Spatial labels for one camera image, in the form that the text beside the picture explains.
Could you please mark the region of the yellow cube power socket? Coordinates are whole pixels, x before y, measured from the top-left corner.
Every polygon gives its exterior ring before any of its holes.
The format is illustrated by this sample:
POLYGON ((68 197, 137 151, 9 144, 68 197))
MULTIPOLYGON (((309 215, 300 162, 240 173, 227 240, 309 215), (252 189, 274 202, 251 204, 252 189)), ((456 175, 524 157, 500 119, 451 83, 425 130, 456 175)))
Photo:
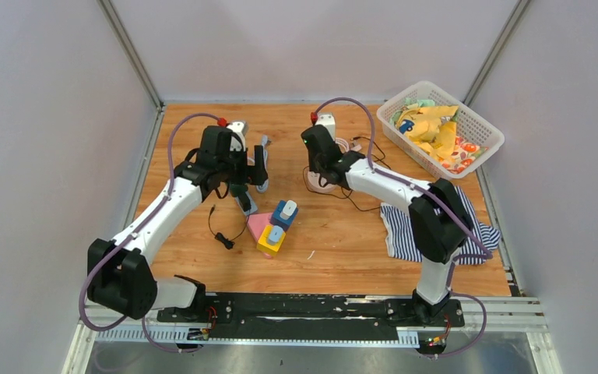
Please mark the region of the yellow cube power socket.
POLYGON ((256 248, 268 257, 275 257, 285 237, 286 232, 280 226, 267 224, 257 241, 256 248))

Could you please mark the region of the light blue power strip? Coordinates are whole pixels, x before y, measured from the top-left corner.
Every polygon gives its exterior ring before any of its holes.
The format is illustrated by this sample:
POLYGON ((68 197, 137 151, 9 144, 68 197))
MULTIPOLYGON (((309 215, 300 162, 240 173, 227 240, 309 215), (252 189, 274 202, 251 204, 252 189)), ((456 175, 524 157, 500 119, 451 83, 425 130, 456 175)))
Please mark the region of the light blue power strip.
POLYGON ((245 216, 250 216, 258 211, 258 207, 249 192, 237 196, 235 201, 245 216))

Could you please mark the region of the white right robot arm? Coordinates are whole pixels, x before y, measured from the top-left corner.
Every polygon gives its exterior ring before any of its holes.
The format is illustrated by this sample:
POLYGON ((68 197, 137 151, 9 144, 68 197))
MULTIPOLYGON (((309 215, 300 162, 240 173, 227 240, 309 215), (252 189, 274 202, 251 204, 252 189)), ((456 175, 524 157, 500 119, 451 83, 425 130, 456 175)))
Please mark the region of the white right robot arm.
POLYGON ((422 260, 406 317, 428 326, 435 324, 445 314, 456 256, 473 226, 454 185, 443 178, 435 182, 408 178, 360 152, 342 152, 323 125, 305 129, 301 139, 308 151, 310 171, 329 184, 394 206, 409 219, 413 243, 422 260))

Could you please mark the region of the white USB charger plug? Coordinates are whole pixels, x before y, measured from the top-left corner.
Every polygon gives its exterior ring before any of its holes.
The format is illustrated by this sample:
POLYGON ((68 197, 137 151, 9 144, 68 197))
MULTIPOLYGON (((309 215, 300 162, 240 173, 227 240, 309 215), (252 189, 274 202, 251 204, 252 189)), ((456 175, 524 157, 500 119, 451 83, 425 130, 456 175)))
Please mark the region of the white USB charger plug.
POLYGON ((284 220, 289 220, 297 211, 297 204, 293 200, 287 200, 282 210, 280 211, 280 217, 284 220))

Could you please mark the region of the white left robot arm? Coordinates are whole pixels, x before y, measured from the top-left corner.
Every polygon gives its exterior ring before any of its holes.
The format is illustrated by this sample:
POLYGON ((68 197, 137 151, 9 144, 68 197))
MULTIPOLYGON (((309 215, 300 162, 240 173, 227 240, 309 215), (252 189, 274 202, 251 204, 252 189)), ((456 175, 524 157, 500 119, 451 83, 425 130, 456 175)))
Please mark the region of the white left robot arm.
POLYGON ((144 212, 112 239, 90 245, 88 300, 131 319, 167 308, 177 308, 189 322, 206 315, 203 283, 184 276, 156 279, 150 266, 174 229, 221 184, 245 187, 267 179, 262 146, 255 146, 254 162, 248 162, 247 131, 243 121, 206 127, 199 147, 172 166, 169 181, 144 212))

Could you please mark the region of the dark green cube socket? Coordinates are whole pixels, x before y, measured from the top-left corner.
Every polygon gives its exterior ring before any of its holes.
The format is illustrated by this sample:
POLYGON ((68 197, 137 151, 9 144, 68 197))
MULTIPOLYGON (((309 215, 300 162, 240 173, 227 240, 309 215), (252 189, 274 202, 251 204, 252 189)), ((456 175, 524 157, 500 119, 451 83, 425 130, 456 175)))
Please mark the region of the dark green cube socket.
POLYGON ((247 196, 248 186, 231 182, 228 186, 229 193, 235 199, 243 199, 247 196))

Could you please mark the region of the blue cube power socket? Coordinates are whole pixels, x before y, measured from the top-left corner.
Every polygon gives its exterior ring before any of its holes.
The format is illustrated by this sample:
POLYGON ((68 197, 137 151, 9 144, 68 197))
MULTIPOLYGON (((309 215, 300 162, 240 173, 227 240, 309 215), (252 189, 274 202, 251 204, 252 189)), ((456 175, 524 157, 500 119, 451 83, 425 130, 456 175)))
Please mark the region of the blue cube power socket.
POLYGON ((288 231, 298 213, 297 203, 293 200, 280 200, 270 217, 270 224, 288 231))

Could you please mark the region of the round pink power socket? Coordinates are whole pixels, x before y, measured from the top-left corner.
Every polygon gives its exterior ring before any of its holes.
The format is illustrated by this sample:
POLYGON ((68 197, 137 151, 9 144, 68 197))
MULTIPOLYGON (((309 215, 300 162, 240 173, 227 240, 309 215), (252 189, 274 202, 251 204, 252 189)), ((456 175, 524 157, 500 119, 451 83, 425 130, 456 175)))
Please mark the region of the round pink power socket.
POLYGON ((337 185, 328 183, 319 173, 306 169, 304 183, 310 192, 329 195, 336 190, 337 185))

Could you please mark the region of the light blue small charger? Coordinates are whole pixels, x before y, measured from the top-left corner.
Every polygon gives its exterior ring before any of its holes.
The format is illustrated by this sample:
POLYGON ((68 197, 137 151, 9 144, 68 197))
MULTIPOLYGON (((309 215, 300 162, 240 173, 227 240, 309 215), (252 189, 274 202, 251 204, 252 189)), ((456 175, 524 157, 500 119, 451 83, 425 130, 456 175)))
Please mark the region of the light blue small charger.
POLYGON ((269 227, 269 233, 266 237, 266 242, 269 245, 278 245, 282 242, 285 235, 285 231, 278 225, 272 225, 269 227))

